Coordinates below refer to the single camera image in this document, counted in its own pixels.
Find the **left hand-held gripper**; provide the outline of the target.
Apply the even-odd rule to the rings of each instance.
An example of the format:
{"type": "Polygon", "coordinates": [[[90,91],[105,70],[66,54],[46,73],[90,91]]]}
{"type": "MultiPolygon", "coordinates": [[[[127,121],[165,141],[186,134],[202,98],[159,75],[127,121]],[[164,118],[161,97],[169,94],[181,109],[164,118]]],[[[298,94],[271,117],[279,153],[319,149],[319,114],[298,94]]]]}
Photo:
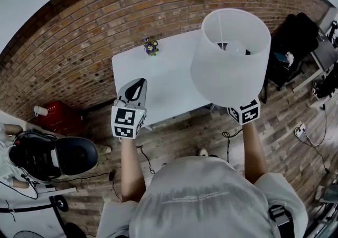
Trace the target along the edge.
{"type": "Polygon", "coordinates": [[[111,129],[114,137],[136,139],[146,118],[146,94],[145,78],[134,79],[119,90],[118,99],[111,109],[111,129]]]}

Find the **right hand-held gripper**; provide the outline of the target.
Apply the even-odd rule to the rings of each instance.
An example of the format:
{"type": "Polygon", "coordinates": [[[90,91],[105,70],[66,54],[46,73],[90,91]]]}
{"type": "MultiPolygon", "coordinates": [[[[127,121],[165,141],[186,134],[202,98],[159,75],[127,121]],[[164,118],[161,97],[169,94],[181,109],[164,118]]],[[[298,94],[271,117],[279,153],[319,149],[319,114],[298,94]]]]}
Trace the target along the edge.
{"type": "Polygon", "coordinates": [[[256,98],[245,106],[228,107],[227,112],[239,125],[245,125],[259,118],[260,107],[260,101],[256,98]]]}

